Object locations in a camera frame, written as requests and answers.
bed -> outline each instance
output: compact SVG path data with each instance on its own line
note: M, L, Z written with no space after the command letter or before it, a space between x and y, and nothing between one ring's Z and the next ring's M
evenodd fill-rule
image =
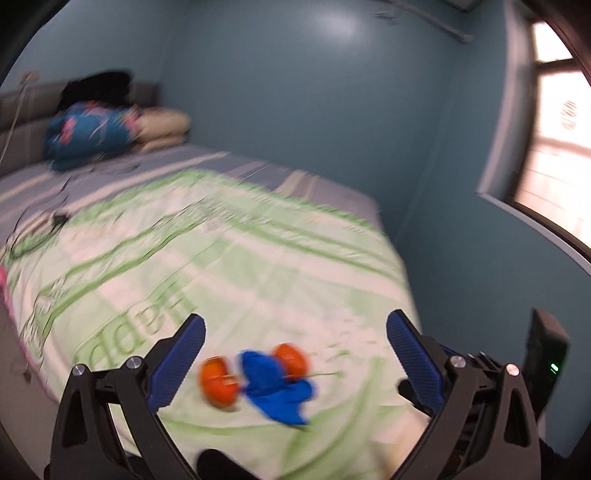
M264 480L389 478L426 421L396 389L404 373L385 319L396 308L418 319L376 203L305 171L195 145L49 172L25 146L57 91L38 88L46 107L28 111L0 166L4 336L18 338L44 391L37 401L57 402L72 365L145 355L195 312L206 344L159 412L192 465L212 447ZM157 104L157 86L137 91L139 103ZM200 361L283 342L311 361L305 428L266 419L245 397L231 412L202 398ZM5 375L3 387L18 381ZM122 413L112 414L137 453Z

window frame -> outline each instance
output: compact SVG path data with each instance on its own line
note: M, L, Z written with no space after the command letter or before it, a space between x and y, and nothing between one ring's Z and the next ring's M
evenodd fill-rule
M539 18L529 18L528 19L528 26L529 26L529 38L530 38L530 48L531 52L535 52L535 38L534 38L534 25L537 23L543 22L542 19ZM550 230L552 233L557 235L561 240L569 244L572 248L574 248L580 255L582 255L585 260L591 263L591 247L583 243L578 237L574 236L569 231L562 228L560 225L554 223L549 218L546 218L542 214L532 210L529 207L517 202L515 200L515 195L517 193L517 188L519 183L521 182L524 171L527 166L527 162L530 155L530 150L532 147L532 143L534 140L534 131L535 126L538 121L538 110L539 110L539 85L540 85L540 77L544 74L549 73L569 73L569 72L582 72L581 66L579 62L573 55L573 58L565 59L565 60L555 60L549 62L540 62L535 58L532 58L532 75L531 75L531 83L530 83L530 104L528 106L529 116L528 116L528 124L529 129L527 131L527 141L524 145L524 152L521 155L521 162L517 165L517 169L514 170L512 179L505 195L504 202L514 209L518 210L519 212L527 215L532 220L540 223L543 227Z

orange ball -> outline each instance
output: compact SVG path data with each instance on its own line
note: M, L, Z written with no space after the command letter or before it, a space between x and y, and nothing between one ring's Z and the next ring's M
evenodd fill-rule
M308 360L304 352L290 343L282 343L273 350L273 357L281 362L288 380L299 380L308 375Z
M202 384L201 388L209 403L217 408L234 405L240 393L240 385L234 375L212 378Z
M221 356L205 360L199 372L199 384L209 403L217 408L234 405L240 393L236 377L229 375L228 363Z
M203 385L206 381L217 377L228 375L228 364L221 356L213 356L204 361L199 372L199 383Z

blue cloth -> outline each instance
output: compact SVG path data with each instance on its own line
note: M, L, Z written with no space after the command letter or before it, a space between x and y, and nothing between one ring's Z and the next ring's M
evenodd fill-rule
M64 171L85 165L99 155L120 155L137 132L135 109L78 102L47 125L46 160L53 170Z
M241 353L242 371L248 380L243 388L249 400L271 420L287 425L305 425L299 406L314 392L307 380L288 382L285 369L273 357L247 350Z

window sill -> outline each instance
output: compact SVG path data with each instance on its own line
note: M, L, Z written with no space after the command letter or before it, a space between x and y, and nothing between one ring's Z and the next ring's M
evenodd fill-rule
M510 215L516 217L517 219L521 220L522 222L526 223L538 233L542 234L546 239L560 248L565 254L567 254L570 258L572 258L583 270L585 270L589 275L591 275L591 262L587 260L579 251L577 251L574 247L572 247L568 242L561 239L556 233L550 230L545 225L539 223L538 221L534 220L532 217L526 215L525 213L519 211L518 209L508 205L507 203L489 195L488 193L477 193L477 195L499 207L501 210L506 211Z

